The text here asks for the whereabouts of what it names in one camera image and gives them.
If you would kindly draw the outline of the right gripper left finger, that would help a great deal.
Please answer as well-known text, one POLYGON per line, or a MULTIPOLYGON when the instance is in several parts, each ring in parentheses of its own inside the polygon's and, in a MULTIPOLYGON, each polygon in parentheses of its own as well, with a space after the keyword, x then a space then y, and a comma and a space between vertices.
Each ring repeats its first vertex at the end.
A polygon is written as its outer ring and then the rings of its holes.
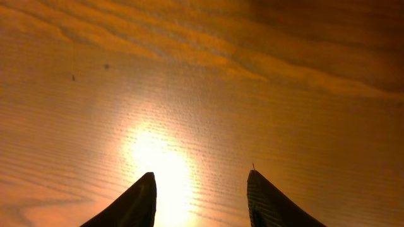
POLYGON ((81 227, 153 227, 156 206, 155 175, 147 172, 81 227))

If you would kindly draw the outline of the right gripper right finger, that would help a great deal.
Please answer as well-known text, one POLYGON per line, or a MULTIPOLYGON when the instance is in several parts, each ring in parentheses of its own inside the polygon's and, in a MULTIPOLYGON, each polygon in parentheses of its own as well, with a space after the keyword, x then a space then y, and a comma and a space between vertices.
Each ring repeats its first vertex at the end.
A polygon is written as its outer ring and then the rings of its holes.
POLYGON ((256 170, 247 179, 247 203, 251 227, 325 227, 256 170))

